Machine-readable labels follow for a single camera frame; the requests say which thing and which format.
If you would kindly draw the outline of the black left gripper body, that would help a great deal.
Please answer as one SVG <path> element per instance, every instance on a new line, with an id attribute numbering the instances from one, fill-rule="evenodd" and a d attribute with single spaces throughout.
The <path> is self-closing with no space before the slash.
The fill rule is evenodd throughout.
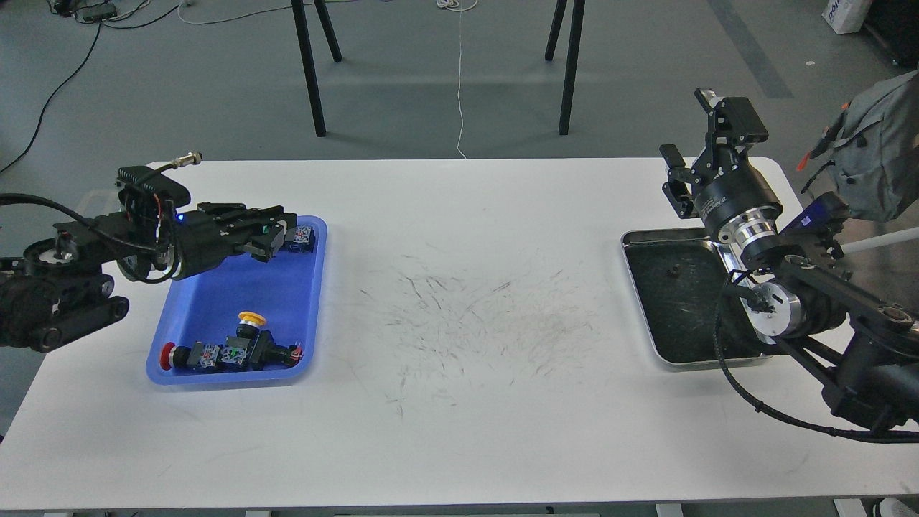
<path id="1" fill-rule="evenodd" d="M 174 227 L 179 271 L 175 279 L 186 279 L 219 267 L 228 256 L 246 254 L 241 244 L 251 230 L 221 230 L 200 210 L 177 215 Z"/>

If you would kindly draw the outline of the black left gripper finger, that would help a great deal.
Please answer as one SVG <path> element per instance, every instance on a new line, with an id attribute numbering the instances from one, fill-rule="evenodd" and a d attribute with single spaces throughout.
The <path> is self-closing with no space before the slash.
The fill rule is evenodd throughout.
<path id="1" fill-rule="evenodd" d="M 267 262 L 283 248 L 285 238 L 286 226 L 255 226 L 243 239 L 241 250 L 257 261 Z"/>
<path id="2" fill-rule="evenodd" d="M 197 209 L 203 212 L 221 230 L 266 231 L 282 225 L 286 229 L 297 225 L 296 213 L 284 212 L 281 205 L 269 208 L 247 208 L 243 203 L 198 203 Z"/>

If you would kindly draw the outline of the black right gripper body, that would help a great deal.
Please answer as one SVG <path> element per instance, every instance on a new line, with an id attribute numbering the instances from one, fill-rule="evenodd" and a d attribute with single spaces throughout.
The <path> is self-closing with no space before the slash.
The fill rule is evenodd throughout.
<path id="1" fill-rule="evenodd" d="M 710 238 L 735 248 L 774 248 L 783 207 L 746 154 L 719 149 L 692 166 L 700 180 L 691 187 L 699 220 Z"/>

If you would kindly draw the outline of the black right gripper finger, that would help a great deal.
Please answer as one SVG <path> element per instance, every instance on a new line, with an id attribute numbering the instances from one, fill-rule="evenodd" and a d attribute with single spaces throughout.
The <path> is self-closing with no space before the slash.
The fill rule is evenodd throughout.
<path id="1" fill-rule="evenodd" d="M 768 129 L 749 98 L 721 97 L 710 88 L 697 88 L 694 96 L 708 118 L 703 154 L 715 156 L 724 148 L 742 156 L 768 140 Z"/>
<path id="2" fill-rule="evenodd" d="M 696 176 L 694 170 L 686 167 L 685 160 L 675 144 L 661 144 L 659 153 L 667 168 L 667 180 L 662 186 L 664 196 L 679 218 L 699 218 L 691 187 L 696 185 L 696 180 L 700 180 L 700 177 Z"/>

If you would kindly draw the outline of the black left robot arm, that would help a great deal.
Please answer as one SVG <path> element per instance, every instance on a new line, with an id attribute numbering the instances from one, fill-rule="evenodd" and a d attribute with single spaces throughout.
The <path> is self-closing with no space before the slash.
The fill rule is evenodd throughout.
<path id="1" fill-rule="evenodd" d="M 53 238 L 2 259 L 2 345 L 49 353 L 123 320 L 129 301 L 113 294 L 105 263 L 116 262 L 129 281 L 151 284 L 152 271 L 161 272 L 160 282 L 186 279 L 228 256 L 270 261 L 292 242 L 297 216 L 280 205 L 203 202 L 182 212 L 190 193 L 165 171 L 201 160 L 190 152 L 158 168 L 122 167 L 116 181 L 121 209 L 91 219 L 46 197 L 4 193 L 4 206 L 40 205 L 69 220 L 55 225 Z"/>

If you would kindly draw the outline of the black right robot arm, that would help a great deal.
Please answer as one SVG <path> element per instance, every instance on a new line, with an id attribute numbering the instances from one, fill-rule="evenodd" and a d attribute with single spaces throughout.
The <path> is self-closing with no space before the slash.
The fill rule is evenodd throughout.
<path id="1" fill-rule="evenodd" d="M 737 382 L 715 343 L 726 379 L 754 410 L 785 424 L 869 444 L 916 444 L 917 433 L 902 425 L 918 412 L 917 315 L 836 269 L 846 203 L 828 191 L 778 230 L 783 207 L 748 158 L 768 138 L 752 103 L 703 88 L 694 95 L 708 118 L 704 150 L 687 167 L 676 145 L 660 146 L 664 195 L 680 219 L 701 220 L 709 240 L 739 263 L 721 295 L 742 302 L 765 353 L 798 361 L 823 385 L 831 415 L 857 428 L 811 424 L 771 408 Z"/>

